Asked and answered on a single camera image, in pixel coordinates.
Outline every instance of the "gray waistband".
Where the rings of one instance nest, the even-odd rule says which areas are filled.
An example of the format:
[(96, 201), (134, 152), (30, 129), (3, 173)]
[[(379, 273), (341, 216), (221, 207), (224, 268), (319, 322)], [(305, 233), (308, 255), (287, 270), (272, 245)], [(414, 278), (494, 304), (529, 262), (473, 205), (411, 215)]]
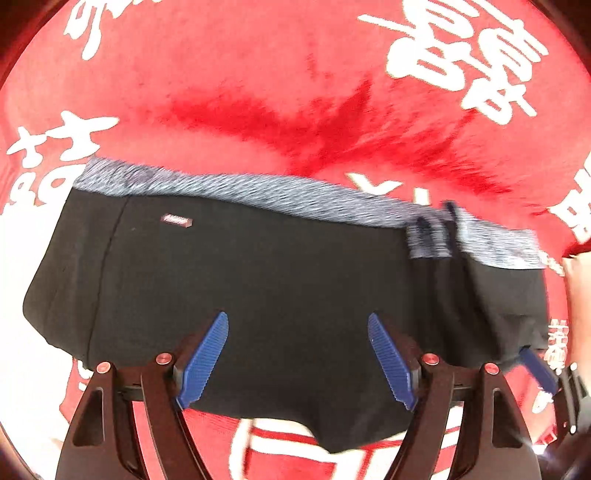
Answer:
[[(262, 174), (188, 175), (91, 157), (73, 187), (110, 196), (198, 196), (313, 220), (380, 228), (408, 227), (413, 258), (450, 255), (443, 222), (453, 220), (453, 215), (447, 209), (437, 210), (319, 180)], [(456, 216), (462, 248), (479, 262), (501, 268), (542, 268), (533, 232), (511, 231), (476, 219), (462, 209), (457, 209)], [(433, 244), (428, 248), (414, 226), (418, 218), (426, 219), (430, 226)]]

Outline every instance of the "black shorts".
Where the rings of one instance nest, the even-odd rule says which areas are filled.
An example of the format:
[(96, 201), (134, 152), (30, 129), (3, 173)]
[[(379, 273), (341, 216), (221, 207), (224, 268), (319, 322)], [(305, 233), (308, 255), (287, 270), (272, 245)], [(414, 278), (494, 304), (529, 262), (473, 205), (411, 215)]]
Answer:
[[(404, 221), (385, 228), (74, 188), (24, 314), (92, 369), (142, 365), (223, 310), (228, 341), (191, 406), (297, 421), (329, 452), (359, 447), (411, 418), (368, 341), (372, 312), (466, 367), (510, 366), (519, 344), (543, 343), (547, 331), (541, 270), (484, 265), (462, 250), (451, 216), (404, 209), (412, 213), (394, 212)], [(424, 217), (429, 234), (417, 243), (408, 226)], [(442, 226), (451, 233), (443, 244)]]

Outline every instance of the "small logo tag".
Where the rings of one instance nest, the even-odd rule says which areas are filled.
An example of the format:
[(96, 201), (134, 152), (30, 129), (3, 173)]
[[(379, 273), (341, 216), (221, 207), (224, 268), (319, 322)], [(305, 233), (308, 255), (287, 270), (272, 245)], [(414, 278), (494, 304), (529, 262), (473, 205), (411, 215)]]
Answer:
[(178, 225), (185, 228), (189, 228), (193, 224), (193, 220), (190, 218), (179, 217), (178, 215), (171, 215), (170, 213), (162, 215), (162, 217), (160, 217), (160, 221), (169, 223), (170, 225)]

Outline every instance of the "red stain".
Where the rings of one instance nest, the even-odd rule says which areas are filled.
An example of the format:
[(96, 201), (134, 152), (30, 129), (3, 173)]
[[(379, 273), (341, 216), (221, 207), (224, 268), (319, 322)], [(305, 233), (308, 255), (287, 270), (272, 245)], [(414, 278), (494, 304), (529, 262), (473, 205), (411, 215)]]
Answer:
[[(478, 114), (475, 110), (466, 111), (451, 132), (434, 123), (409, 134), (420, 113), (392, 121), (396, 107), (370, 106), (371, 89), (372, 80), (367, 77), (340, 104), (333, 98), (315, 98), (289, 117), (252, 96), (239, 96), (239, 92), (205, 99), (200, 92), (187, 92), (150, 118), (171, 128), (209, 129), (264, 144), (291, 159), (286, 171), (289, 175), (310, 177), (328, 166), (378, 157), (381, 163), (409, 168), (428, 179), (445, 179), (464, 191), (488, 195), (512, 192), (454, 148), (456, 138)], [(387, 122), (391, 127), (379, 128)]]

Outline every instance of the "red rivet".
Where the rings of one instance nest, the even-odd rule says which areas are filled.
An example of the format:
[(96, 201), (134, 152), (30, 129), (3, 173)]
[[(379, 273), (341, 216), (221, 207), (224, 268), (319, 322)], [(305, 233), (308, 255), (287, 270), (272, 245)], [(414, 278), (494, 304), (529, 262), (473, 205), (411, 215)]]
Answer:
[(486, 364), (484, 366), (484, 370), (486, 373), (488, 373), (490, 375), (496, 375), (497, 373), (499, 373), (501, 371), (499, 369), (499, 366), (496, 364)]
[(101, 362), (96, 366), (96, 372), (98, 374), (105, 374), (111, 370), (111, 364), (109, 362)]
[(159, 365), (168, 365), (173, 359), (170, 353), (161, 353), (156, 357), (156, 363)]
[(439, 363), (439, 357), (434, 353), (425, 353), (423, 355), (423, 362), (427, 365), (437, 365)]

